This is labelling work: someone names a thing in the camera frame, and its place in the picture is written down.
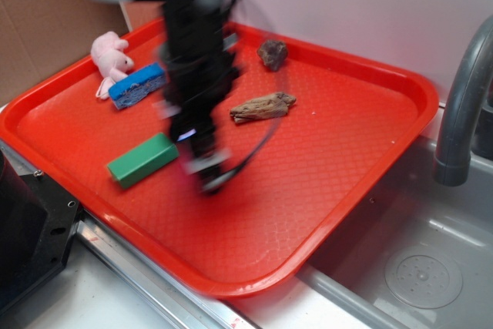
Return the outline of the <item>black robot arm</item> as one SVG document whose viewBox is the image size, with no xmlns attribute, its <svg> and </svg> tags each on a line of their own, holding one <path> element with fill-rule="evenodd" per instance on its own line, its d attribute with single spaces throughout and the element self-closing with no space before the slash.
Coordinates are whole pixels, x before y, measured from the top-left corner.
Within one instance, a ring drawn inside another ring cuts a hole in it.
<svg viewBox="0 0 493 329">
<path fill-rule="evenodd" d="M 226 45 L 224 27 L 235 0 L 96 0 L 162 2 L 166 41 L 159 51 L 168 82 L 164 88 L 169 135 L 184 142 L 191 158 L 187 169 L 204 193 L 217 192 L 239 172 L 223 171 L 227 156 L 216 146 L 213 110 L 230 93 L 240 71 L 235 52 Z"/>
</svg>

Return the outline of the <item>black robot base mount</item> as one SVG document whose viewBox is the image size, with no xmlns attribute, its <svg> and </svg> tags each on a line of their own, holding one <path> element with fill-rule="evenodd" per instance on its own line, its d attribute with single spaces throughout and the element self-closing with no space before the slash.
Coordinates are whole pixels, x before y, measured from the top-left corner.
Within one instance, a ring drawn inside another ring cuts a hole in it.
<svg viewBox="0 0 493 329">
<path fill-rule="evenodd" d="M 49 175 L 19 175 L 1 155 L 2 314 L 65 269 L 81 212 Z"/>
</svg>

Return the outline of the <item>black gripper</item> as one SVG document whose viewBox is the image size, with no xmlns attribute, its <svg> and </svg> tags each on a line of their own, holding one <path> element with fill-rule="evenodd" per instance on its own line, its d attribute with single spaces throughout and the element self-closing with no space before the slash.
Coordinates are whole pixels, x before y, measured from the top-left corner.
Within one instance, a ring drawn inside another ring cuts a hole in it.
<svg viewBox="0 0 493 329">
<path fill-rule="evenodd" d="M 188 140 L 193 158 L 185 162 L 189 175 L 197 176 L 201 190 L 217 193 L 231 178 L 222 165 L 232 156 L 229 149 L 216 150 L 216 126 L 212 112 L 230 93 L 240 70 L 229 60 L 195 66 L 168 67 L 163 98 L 169 109 L 170 139 Z"/>
</svg>

